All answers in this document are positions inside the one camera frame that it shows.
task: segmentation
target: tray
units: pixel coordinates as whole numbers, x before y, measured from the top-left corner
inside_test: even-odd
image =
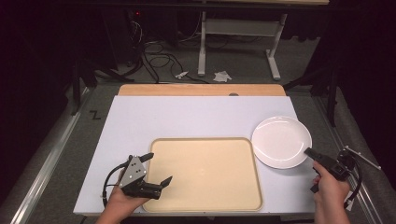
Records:
[[[255,156],[246,138],[162,138],[151,145],[147,181],[172,175],[153,213],[257,211],[262,193]]]

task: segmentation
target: desk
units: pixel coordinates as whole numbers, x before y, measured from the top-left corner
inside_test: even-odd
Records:
[[[228,96],[230,92],[240,96]],[[262,96],[266,92],[272,95]],[[130,154],[148,153],[150,144],[157,138],[239,136],[250,139],[254,128],[272,116],[296,118],[290,98],[277,85],[123,86],[110,108],[74,213],[98,216],[104,208],[99,195],[108,172]],[[310,159],[287,170],[270,168],[257,159],[256,164],[263,207],[258,212],[238,215],[314,212],[309,188],[315,173]],[[116,178],[117,174],[114,174],[109,183],[115,182]],[[136,209],[135,215],[164,216],[147,213],[143,208]],[[229,216],[230,213],[165,215]]]
[[[282,5],[328,5],[329,0],[218,0],[217,2],[239,2],[239,3],[271,3]],[[207,19],[206,12],[202,12],[201,22],[201,47],[199,52],[198,76],[205,75],[206,34],[216,35],[252,35],[268,36],[273,38],[272,46],[267,49],[266,58],[270,65],[274,80],[280,80],[280,74],[275,61],[277,44],[285,26],[287,14],[282,14],[279,21],[236,21]]]

